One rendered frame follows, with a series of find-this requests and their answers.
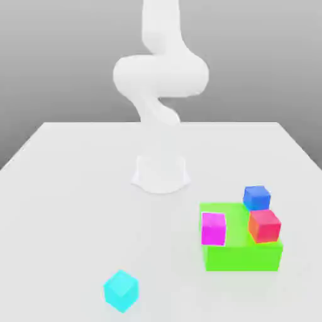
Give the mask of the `small magenta cube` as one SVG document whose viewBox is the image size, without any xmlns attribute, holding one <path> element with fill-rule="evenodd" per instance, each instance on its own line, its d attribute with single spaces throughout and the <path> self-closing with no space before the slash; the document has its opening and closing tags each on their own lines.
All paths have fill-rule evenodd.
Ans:
<svg viewBox="0 0 322 322">
<path fill-rule="evenodd" d="M 225 214 L 203 212 L 201 215 L 201 244 L 207 246 L 224 246 L 225 241 Z"/>
</svg>

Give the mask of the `small blue cube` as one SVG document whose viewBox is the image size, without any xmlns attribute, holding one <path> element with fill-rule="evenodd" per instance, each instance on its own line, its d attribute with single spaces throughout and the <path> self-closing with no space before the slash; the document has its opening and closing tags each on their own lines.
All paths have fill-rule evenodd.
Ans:
<svg viewBox="0 0 322 322">
<path fill-rule="evenodd" d="M 264 186 L 246 186 L 243 203 L 249 211 L 269 209 L 270 192 Z"/>
</svg>

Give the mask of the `small red cube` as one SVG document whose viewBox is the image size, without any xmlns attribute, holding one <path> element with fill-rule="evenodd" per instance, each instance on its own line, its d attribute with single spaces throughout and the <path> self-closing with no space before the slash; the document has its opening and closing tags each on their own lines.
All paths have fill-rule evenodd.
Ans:
<svg viewBox="0 0 322 322">
<path fill-rule="evenodd" d="M 255 243 L 272 243 L 279 239 L 281 222 L 270 209 L 250 211 L 248 231 Z"/>
</svg>

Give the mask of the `small cyan cube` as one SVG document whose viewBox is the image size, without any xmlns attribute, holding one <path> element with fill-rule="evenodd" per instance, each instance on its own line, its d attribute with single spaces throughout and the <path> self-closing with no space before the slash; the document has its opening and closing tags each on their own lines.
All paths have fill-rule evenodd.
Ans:
<svg viewBox="0 0 322 322">
<path fill-rule="evenodd" d="M 138 279 L 119 270 L 103 285 L 104 299 L 113 308 L 125 313 L 138 299 Z"/>
</svg>

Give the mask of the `large green box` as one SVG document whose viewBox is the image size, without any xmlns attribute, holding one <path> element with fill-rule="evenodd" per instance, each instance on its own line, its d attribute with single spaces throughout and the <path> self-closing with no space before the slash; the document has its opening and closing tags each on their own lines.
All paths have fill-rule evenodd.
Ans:
<svg viewBox="0 0 322 322">
<path fill-rule="evenodd" d="M 278 270 L 282 241 L 255 243 L 248 231 L 250 213 L 243 203 L 200 203 L 199 212 L 223 213 L 226 216 L 225 244 L 201 247 L 207 271 Z"/>
</svg>

